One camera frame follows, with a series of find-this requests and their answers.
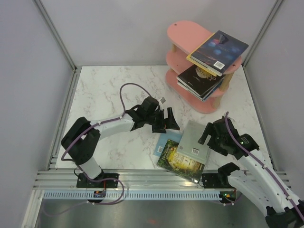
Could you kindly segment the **yellow cover book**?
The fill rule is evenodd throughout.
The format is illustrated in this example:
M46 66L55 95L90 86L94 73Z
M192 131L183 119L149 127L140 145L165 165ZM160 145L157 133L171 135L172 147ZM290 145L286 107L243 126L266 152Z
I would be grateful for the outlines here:
M215 34L211 33L206 40L187 55L186 59L213 76L222 76L221 70L225 65L218 61L216 54L213 52L219 43L219 39L217 39L218 42L213 41Z

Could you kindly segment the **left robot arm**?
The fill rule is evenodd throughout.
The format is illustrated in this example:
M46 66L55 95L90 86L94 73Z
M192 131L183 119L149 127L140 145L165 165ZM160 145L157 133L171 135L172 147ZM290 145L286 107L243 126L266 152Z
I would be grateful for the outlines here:
M112 119L92 122L85 117L78 118L61 141L65 149L61 161L73 162L85 180L98 188L109 180L93 157L99 141L118 133L137 130L146 124L152 127L153 133L180 130L172 108L164 110L155 98L149 96L141 104L124 109L120 116Z

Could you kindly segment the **light blue thin book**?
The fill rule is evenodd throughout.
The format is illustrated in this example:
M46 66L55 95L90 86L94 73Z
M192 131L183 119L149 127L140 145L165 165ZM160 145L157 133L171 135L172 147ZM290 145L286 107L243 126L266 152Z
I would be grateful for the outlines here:
M168 140L172 140L179 143L181 141L181 138L182 138L182 134L180 133L173 133L173 132L161 133L157 141L153 155L160 157Z

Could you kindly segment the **black Moon and Sixpence book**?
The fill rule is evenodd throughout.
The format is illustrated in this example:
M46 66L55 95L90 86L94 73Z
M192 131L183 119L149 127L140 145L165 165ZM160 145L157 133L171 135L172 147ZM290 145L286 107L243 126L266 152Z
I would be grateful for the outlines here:
M222 79L222 76L214 76L196 65L192 65L177 76L178 81L194 90L199 96L212 89Z

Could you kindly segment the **green forest cover book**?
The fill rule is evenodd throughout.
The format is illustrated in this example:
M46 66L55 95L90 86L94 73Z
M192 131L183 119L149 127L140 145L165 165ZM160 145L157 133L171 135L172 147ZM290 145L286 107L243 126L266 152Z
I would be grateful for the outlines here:
M177 142L168 139L157 161L157 166L188 181L198 183L205 165L179 154L178 145Z

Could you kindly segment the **teal ocean cover book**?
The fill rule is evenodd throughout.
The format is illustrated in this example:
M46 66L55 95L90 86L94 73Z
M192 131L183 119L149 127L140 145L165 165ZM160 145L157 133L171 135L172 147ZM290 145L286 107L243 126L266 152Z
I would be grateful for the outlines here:
M222 81L219 82L218 84L216 84L212 89L210 89L209 91L207 91L204 95L202 96L198 96L196 93L194 93L193 91L189 91L192 95L194 95L195 97L197 97L199 100L205 102L209 97L211 97L211 95L218 89L220 88L222 84Z

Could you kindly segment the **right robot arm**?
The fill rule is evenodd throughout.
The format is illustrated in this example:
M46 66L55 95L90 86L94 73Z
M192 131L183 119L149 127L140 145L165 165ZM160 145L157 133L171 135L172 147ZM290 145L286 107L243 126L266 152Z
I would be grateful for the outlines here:
M270 228L301 228L304 225L304 202L288 187L274 169L266 164L256 141L240 135L232 121L224 116L208 123L198 140L213 151L235 157L254 177L249 179L235 163L227 163L210 180L202 175L205 188L235 188L264 215Z

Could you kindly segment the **blue Wuthering Heights book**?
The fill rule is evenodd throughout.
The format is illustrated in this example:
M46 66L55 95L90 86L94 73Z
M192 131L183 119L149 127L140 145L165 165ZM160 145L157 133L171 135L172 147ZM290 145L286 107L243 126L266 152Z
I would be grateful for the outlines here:
M180 82L180 81L177 81L177 85L179 85L180 87L182 87L183 89L185 89L186 91L193 91L194 92L194 90L192 90L192 89L190 89L189 87L187 87L187 86L185 86L182 82Z

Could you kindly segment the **grey cover book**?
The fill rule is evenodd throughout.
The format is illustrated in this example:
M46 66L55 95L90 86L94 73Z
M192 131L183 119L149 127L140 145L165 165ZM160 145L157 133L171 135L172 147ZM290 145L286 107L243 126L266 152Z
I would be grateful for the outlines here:
M209 148L204 144L198 143L205 128L205 125L189 120L178 145L177 153L201 164L206 164Z

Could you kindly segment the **dark blue Robinson Crusoe book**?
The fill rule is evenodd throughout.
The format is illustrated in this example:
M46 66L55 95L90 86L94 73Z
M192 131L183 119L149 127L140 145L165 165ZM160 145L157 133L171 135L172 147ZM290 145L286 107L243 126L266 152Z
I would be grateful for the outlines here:
M213 52L216 54L218 61L225 65L221 70L224 74L225 71L247 50L249 45L221 30L215 33L213 41L218 42L217 39L219 39L219 43L214 48L215 50Z

